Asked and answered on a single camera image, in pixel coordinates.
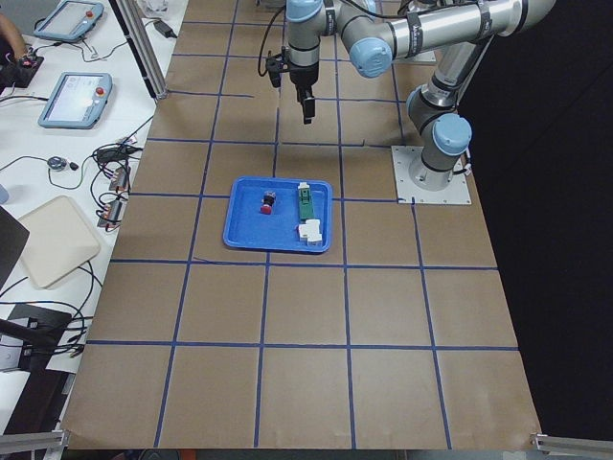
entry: robotic arm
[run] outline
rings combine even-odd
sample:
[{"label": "robotic arm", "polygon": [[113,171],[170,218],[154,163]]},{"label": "robotic arm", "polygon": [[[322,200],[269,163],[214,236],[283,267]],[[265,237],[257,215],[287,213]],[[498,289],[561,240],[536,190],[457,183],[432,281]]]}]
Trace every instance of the robotic arm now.
[{"label": "robotic arm", "polygon": [[[396,59],[446,47],[432,79],[407,101],[409,116],[425,144],[423,164],[415,167],[418,185],[440,190],[470,141],[470,125],[453,112],[490,39],[529,29],[555,3],[403,0],[399,10],[403,15],[382,16],[375,12],[375,0],[287,0],[288,47],[268,57],[266,69],[275,87],[281,85],[281,73],[289,73],[304,122],[309,124],[315,116],[312,86],[319,74],[321,36],[339,34],[353,66],[365,78],[378,77]],[[374,22],[374,17],[385,20]]]}]

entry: table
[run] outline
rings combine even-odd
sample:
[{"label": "table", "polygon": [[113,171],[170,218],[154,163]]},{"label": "table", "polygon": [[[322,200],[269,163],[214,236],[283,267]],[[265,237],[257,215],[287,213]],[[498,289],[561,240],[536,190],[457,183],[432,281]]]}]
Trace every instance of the table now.
[{"label": "table", "polygon": [[[389,147],[417,141],[402,101],[432,69],[363,80],[323,39],[303,126],[287,79],[255,75],[269,17],[251,0],[186,10],[71,448],[527,449],[538,420],[474,183],[471,206],[397,203]],[[330,250],[226,247],[242,175],[328,181]]]},{"label": "table", "polygon": [[[102,1],[102,3],[105,6],[104,15],[87,36],[87,43],[94,47],[100,56],[104,56],[114,46],[124,41],[108,2]],[[187,0],[176,0],[170,3],[166,20],[176,33],[180,30],[186,5]],[[147,30],[162,71],[166,74],[175,40],[163,38],[151,26],[148,26]],[[33,46],[36,48],[49,43],[37,39]],[[102,118],[89,130],[45,129],[38,126],[36,121],[44,106],[44,103],[41,102],[17,102],[19,100],[16,100],[2,103],[0,106],[0,111],[3,113],[0,124],[0,136],[3,139],[2,165],[21,155],[44,158],[58,155],[81,164],[93,149],[126,136],[153,114],[155,102],[146,90],[128,46],[118,48],[108,59],[91,63],[83,62],[79,49],[69,45],[40,49],[38,53],[45,57],[43,66],[34,77],[30,87],[17,89],[14,94],[48,97],[59,75],[64,71],[107,72],[113,77],[113,93]],[[90,58],[87,50],[85,56]],[[3,95],[6,96],[10,92],[8,88]],[[147,132],[148,125],[139,131],[138,145],[144,144]],[[131,166],[135,173],[138,163],[132,162]],[[97,171],[94,163],[88,161],[85,164],[83,185],[75,191],[65,191],[48,183],[47,167],[41,162],[19,161],[4,172],[0,172],[0,183],[11,195],[4,207],[13,216],[19,218],[54,196],[66,195],[76,201],[88,220],[95,226],[98,218],[94,214],[96,207],[89,195],[88,186]],[[79,182],[79,172],[54,173],[53,178],[56,183],[70,187]],[[108,182],[99,179],[95,183],[94,191],[99,195],[107,187]],[[99,233],[103,241],[102,249],[91,263],[96,275],[103,280],[117,234],[105,233],[103,230],[100,230]],[[18,264],[5,286],[9,286],[23,276],[25,276],[24,268]],[[48,289],[37,289],[29,282],[22,283],[9,291],[2,300],[16,302],[49,299],[78,305],[89,288],[88,276],[80,271],[74,271]],[[95,312],[99,293],[96,288],[83,309],[85,315]],[[0,309],[0,314],[6,318],[10,311],[10,308],[3,307]],[[79,368],[79,363],[80,357],[54,356],[48,369],[75,373]],[[4,431],[27,377],[28,373],[25,372],[0,374],[0,386],[3,388],[3,391],[0,392],[0,431]]]}]

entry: black cable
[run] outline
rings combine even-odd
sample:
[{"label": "black cable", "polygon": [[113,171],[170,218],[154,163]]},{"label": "black cable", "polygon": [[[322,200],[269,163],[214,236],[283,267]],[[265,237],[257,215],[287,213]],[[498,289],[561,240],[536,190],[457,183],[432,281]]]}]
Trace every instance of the black cable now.
[{"label": "black cable", "polygon": [[[42,300],[42,301],[20,301],[20,302],[0,302],[0,305],[14,305],[15,303],[23,303],[23,304],[54,304],[54,305],[62,305],[65,307],[68,307],[72,310],[74,310],[74,314],[71,315],[71,319],[60,324],[57,325],[53,328],[49,328],[49,329],[44,329],[44,323],[41,323],[38,325],[38,327],[41,329],[41,331],[43,331],[44,333],[48,334],[52,331],[56,331],[58,329],[63,329],[64,331],[67,329],[66,327],[74,322],[74,321],[80,321],[81,325],[80,327],[77,328],[70,328],[70,330],[73,331],[79,331],[79,333],[77,335],[73,335],[72,337],[70,337],[68,339],[68,342],[77,342],[78,340],[80,340],[81,337],[83,337],[85,335],[85,333],[87,332],[87,327],[85,326],[85,320],[86,319],[91,319],[91,316],[84,316],[82,313],[82,309],[83,307],[86,305],[87,301],[89,300],[89,298],[91,297],[91,294],[93,292],[93,288],[94,288],[94,280],[96,279],[99,283],[100,280],[98,279],[98,277],[96,277],[96,274],[94,273],[94,268],[91,265],[91,263],[88,261],[87,262],[90,270],[87,269],[83,269],[86,273],[89,273],[91,276],[91,283],[90,283],[90,288],[89,291],[87,292],[87,295],[85,296],[85,299],[83,300],[83,302],[81,303],[81,305],[77,308],[72,304],[69,304],[68,302],[60,302],[60,301],[54,301],[54,300]],[[7,291],[9,291],[10,289],[14,288],[15,286],[17,286],[18,284],[22,283],[23,281],[27,280],[28,277],[24,277],[22,279],[20,279],[19,281],[13,283],[11,286],[7,287],[4,291],[2,291],[0,293],[0,297],[2,297]],[[71,357],[75,357],[77,355],[80,355],[83,352],[84,349],[84,345],[83,344],[79,344],[79,343],[66,343],[63,345],[56,345],[53,347],[39,347],[36,346],[33,353],[39,354],[39,355],[51,355],[51,356],[55,356],[55,355],[62,355],[65,353],[72,353]]]},{"label": "black cable", "polygon": [[55,43],[52,43],[51,45],[42,45],[42,46],[39,46],[38,48],[34,48],[34,54],[36,54],[38,50],[42,50],[43,48],[56,48],[61,45],[63,45],[63,41],[56,41]]},{"label": "black cable", "polygon": [[45,103],[49,101],[49,98],[39,98],[38,96],[6,96],[0,99],[0,103],[9,101],[11,99],[33,99],[35,101],[43,101]]},{"label": "black cable", "polygon": [[13,289],[14,287],[16,287],[17,285],[20,285],[21,283],[23,283],[24,281],[26,281],[28,279],[27,276],[24,276],[23,278],[21,278],[18,281],[15,281],[12,285],[10,285],[9,287],[7,287],[6,289],[4,289],[2,292],[0,292],[0,298],[2,298],[2,296],[4,294],[6,294],[7,292],[9,292],[11,289]]},{"label": "black cable", "polygon": [[151,115],[149,118],[147,118],[146,120],[144,120],[136,129],[134,129],[132,132],[130,132],[126,137],[125,140],[121,143],[122,146],[125,145],[125,143],[128,141],[128,139],[130,137],[132,137],[134,134],[136,134],[138,131],[140,131],[141,129],[143,129],[143,127],[149,123],[151,120],[153,120],[153,115]]},{"label": "black cable", "polygon": [[19,158],[15,158],[14,160],[12,160],[10,163],[4,165],[2,168],[0,168],[0,172],[2,172],[3,170],[5,170],[6,168],[8,168],[9,166],[14,165],[16,162],[20,161],[20,160],[25,160],[26,158],[31,159],[31,160],[40,160],[40,161],[44,161],[45,163],[47,163],[47,160],[44,158],[41,158],[39,156],[31,156],[31,155],[23,155],[20,156]]},{"label": "black cable", "polygon": [[82,266],[78,266],[77,268],[81,271],[84,271],[85,273],[88,273],[90,276],[93,276],[94,280],[96,280],[96,283],[98,283],[98,286],[102,287],[102,281],[100,281],[100,278],[96,276],[96,273],[88,271],[87,268],[83,268]]},{"label": "black cable", "polygon": [[260,54],[258,55],[258,75],[260,77],[265,77],[266,74],[268,73],[266,69],[264,69],[264,71],[261,70],[261,57],[264,54],[264,46],[266,46],[266,39],[268,38],[268,34],[270,34],[270,30],[272,29],[272,25],[275,23],[275,20],[277,19],[279,14],[281,14],[284,11],[285,11],[285,5],[280,7],[277,10],[277,12],[273,14],[273,16],[270,18],[270,22],[268,22],[268,25],[266,26],[266,32],[264,32],[264,37],[261,41]]},{"label": "black cable", "polygon": [[44,21],[45,19],[47,19],[46,17],[41,17],[40,19],[38,19],[35,23],[34,23],[34,29],[36,30],[36,27],[38,27],[38,24],[40,24],[42,21]]},{"label": "black cable", "polygon": [[104,209],[104,204],[103,204],[103,203],[100,203],[100,202],[98,201],[98,198],[96,197],[96,194],[94,194],[94,183],[96,182],[96,179],[98,178],[98,176],[99,176],[100,174],[102,174],[102,171],[103,171],[103,170],[102,170],[102,169],[100,169],[98,172],[96,172],[96,175],[94,175],[94,178],[92,179],[91,184],[89,184],[89,195],[91,195],[91,196],[92,196],[92,198],[94,199],[94,202],[96,203],[96,205],[97,205],[99,208]]}]

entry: metal rod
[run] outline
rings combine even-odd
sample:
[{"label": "metal rod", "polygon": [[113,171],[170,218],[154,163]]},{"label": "metal rod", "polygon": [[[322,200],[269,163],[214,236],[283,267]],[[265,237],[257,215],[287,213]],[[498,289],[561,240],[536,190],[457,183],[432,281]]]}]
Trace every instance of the metal rod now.
[{"label": "metal rod", "polygon": [[40,449],[65,448],[69,432],[50,431],[48,433],[5,434],[0,436],[0,454],[29,452]]},{"label": "metal rod", "polygon": [[164,99],[168,90],[160,64],[140,19],[136,2],[131,0],[109,0],[117,21],[125,35],[136,64],[141,72],[147,91],[152,98]]}]

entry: white table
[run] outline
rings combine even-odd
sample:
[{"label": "white table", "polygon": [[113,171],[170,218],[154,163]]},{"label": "white table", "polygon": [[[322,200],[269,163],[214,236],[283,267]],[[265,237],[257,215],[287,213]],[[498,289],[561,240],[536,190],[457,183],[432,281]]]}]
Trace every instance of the white table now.
[{"label": "white table", "polygon": [[[101,57],[105,56],[114,46],[125,41],[108,2],[102,0],[102,3],[105,6],[103,17],[86,38],[87,44],[94,47]],[[165,14],[165,21],[176,34],[179,33],[187,3],[188,0],[171,0],[170,9]],[[147,26],[147,31],[162,72],[166,75],[175,39],[162,37],[154,30],[152,25]],[[36,48],[51,43],[50,41],[37,39],[33,46]],[[96,147],[113,143],[127,136],[153,114],[155,102],[147,92],[128,45],[117,49],[108,59],[90,63],[82,60],[79,49],[66,44],[41,49],[38,54],[45,57],[42,67],[30,86],[26,89],[16,89],[15,95],[49,97],[62,72],[106,72],[113,78],[113,90],[108,105],[101,119],[92,129],[72,130],[48,129],[38,126],[37,119],[44,107],[43,102],[14,100],[1,103],[0,138],[2,139],[2,147],[0,149],[0,167],[22,155],[42,158],[57,155],[80,165]],[[85,57],[91,58],[86,48]],[[3,96],[10,93],[11,90],[7,88]],[[147,138],[148,128],[149,125],[147,124],[137,134],[137,145],[140,147]],[[132,161],[130,164],[132,174],[134,174],[138,162]],[[21,160],[0,172],[0,184],[9,191],[11,196],[3,206],[13,216],[20,218],[56,196],[69,196],[76,201],[95,227],[98,222],[95,214],[97,207],[89,193],[89,185],[97,172],[96,164],[92,160],[88,160],[85,163],[82,185],[74,191],[67,191],[53,187],[49,183],[47,166],[41,161]],[[79,182],[80,170],[76,172],[70,170],[54,172],[52,177],[56,183],[70,187]],[[108,180],[102,175],[99,176],[94,186],[97,196],[107,191],[108,183]],[[96,275],[103,280],[117,233],[106,233],[103,229],[98,231],[102,239],[102,249],[98,256],[91,261],[91,264]],[[17,264],[11,277],[5,283],[5,287],[26,275],[23,265]],[[27,280],[9,291],[2,300],[11,302],[54,300],[78,306],[87,294],[89,283],[90,279],[87,273],[75,270],[46,289],[36,288],[30,280]],[[99,294],[100,288],[95,287],[93,295],[83,308],[84,315],[94,314]],[[44,307],[71,312],[68,308],[63,307],[49,305]],[[7,318],[11,310],[10,306],[0,306],[0,317]],[[72,334],[74,333],[66,334],[62,341]],[[53,356],[48,369],[76,373],[79,368],[79,361],[78,357]],[[2,391],[0,391],[0,432],[4,432],[27,378],[28,373],[26,372],[0,373],[0,388],[2,388]]]}]

